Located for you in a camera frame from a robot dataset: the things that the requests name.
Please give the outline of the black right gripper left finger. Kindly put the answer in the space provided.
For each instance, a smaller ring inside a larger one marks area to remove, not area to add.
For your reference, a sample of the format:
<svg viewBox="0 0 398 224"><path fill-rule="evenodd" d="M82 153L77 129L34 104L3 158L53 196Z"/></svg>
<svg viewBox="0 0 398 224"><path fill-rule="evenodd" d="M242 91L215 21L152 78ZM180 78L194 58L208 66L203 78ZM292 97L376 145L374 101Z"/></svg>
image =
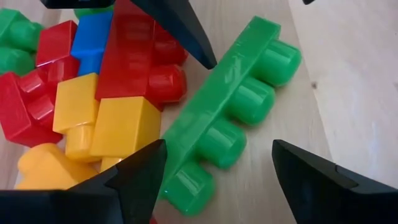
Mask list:
<svg viewBox="0 0 398 224"><path fill-rule="evenodd" d="M68 190L0 190L0 224L149 224L166 159L158 139Z"/></svg>

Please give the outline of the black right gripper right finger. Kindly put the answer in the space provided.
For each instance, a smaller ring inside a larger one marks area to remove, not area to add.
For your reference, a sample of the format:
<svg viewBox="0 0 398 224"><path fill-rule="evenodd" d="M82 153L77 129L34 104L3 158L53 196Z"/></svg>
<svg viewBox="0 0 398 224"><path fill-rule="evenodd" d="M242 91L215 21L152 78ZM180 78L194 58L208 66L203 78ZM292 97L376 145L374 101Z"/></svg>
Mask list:
<svg viewBox="0 0 398 224"><path fill-rule="evenodd" d="M398 189L281 139L272 161L297 224L398 224Z"/></svg>

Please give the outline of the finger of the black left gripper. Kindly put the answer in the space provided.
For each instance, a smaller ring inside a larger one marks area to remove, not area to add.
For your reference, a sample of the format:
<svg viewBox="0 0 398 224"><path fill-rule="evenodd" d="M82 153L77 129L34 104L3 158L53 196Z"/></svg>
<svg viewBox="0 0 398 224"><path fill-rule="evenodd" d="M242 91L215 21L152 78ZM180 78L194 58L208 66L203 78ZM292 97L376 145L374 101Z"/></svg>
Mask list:
<svg viewBox="0 0 398 224"><path fill-rule="evenodd" d="M205 68L217 60L209 38L189 0L131 0L171 34Z"/></svg>
<svg viewBox="0 0 398 224"><path fill-rule="evenodd" d="M115 0L40 0L47 9L88 9L105 8Z"/></svg>

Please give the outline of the green two-stud block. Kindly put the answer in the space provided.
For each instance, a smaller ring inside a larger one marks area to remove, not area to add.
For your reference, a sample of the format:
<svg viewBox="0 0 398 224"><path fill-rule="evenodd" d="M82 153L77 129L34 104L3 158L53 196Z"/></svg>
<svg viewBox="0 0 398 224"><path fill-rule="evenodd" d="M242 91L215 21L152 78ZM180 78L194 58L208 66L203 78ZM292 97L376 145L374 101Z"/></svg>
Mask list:
<svg viewBox="0 0 398 224"><path fill-rule="evenodd" d="M23 76L35 68L34 55L43 29L18 10L0 9L0 75L14 72Z"/></svg>
<svg viewBox="0 0 398 224"><path fill-rule="evenodd" d="M114 8L113 5L110 5L109 7L104 7L104 8L87 8L87 9L74 9L73 12L76 15L77 19L80 19L82 16L87 16L87 15L92 15L92 14L98 14L102 12L107 12L107 11L112 11Z"/></svg>

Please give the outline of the blue single-stud block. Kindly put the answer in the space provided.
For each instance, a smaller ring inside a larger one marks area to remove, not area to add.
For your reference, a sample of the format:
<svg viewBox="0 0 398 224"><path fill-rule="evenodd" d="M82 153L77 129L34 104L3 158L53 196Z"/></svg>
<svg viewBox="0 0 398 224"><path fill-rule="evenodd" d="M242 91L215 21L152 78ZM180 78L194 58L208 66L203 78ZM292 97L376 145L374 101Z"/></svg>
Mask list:
<svg viewBox="0 0 398 224"><path fill-rule="evenodd" d="M112 18L112 11L80 17L71 51L80 61L78 76L100 72Z"/></svg>

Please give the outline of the red single-stud block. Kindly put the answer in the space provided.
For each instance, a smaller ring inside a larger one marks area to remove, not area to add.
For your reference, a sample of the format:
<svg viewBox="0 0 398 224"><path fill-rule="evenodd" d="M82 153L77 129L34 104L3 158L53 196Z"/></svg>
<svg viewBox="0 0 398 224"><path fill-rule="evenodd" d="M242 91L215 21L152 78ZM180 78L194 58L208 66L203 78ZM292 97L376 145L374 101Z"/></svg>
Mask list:
<svg viewBox="0 0 398 224"><path fill-rule="evenodd" d="M71 55L77 24L62 22L41 31L35 59L36 67L47 72L47 81L51 85L75 78L80 61Z"/></svg>

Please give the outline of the yellow single-stud block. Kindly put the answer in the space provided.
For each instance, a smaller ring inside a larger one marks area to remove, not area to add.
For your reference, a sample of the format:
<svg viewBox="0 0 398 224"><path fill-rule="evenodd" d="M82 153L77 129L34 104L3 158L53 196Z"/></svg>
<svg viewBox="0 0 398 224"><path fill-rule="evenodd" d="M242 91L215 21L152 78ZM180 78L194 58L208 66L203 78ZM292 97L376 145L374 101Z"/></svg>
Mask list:
<svg viewBox="0 0 398 224"><path fill-rule="evenodd" d="M102 99L90 149L100 171L157 140L160 124L161 112L143 96Z"/></svg>
<svg viewBox="0 0 398 224"><path fill-rule="evenodd" d="M98 174L92 166L67 158L53 143L30 148L17 167L22 174L17 190L65 190Z"/></svg>
<svg viewBox="0 0 398 224"><path fill-rule="evenodd" d="M57 86L53 131L65 135L66 156L74 161L95 162L90 154L99 102L95 99L98 75L89 73Z"/></svg>

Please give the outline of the red large four-stud block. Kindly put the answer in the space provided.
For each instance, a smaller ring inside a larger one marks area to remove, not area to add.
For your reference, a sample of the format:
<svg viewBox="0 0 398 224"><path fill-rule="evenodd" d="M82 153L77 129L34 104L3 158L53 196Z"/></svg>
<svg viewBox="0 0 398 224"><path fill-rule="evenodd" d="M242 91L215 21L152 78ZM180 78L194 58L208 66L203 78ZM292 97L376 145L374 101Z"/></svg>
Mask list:
<svg viewBox="0 0 398 224"><path fill-rule="evenodd" d="M116 0L96 99L143 96L159 110L187 92L186 50L130 0Z"/></svg>

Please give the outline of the green four-stud long block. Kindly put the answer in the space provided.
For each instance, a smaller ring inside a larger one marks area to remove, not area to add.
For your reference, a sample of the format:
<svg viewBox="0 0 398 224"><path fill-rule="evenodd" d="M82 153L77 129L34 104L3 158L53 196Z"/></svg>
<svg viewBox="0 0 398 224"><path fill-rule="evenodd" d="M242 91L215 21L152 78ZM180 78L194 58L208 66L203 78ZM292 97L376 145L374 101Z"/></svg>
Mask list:
<svg viewBox="0 0 398 224"><path fill-rule="evenodd" d="M297 71L302 54L279 39L280 30L253 17L164 133L167 162L159 196L180 213L199 214L215 192L200 161L231 167L247 143L239 123L262 122L275 103L275 89Z"/></svg>

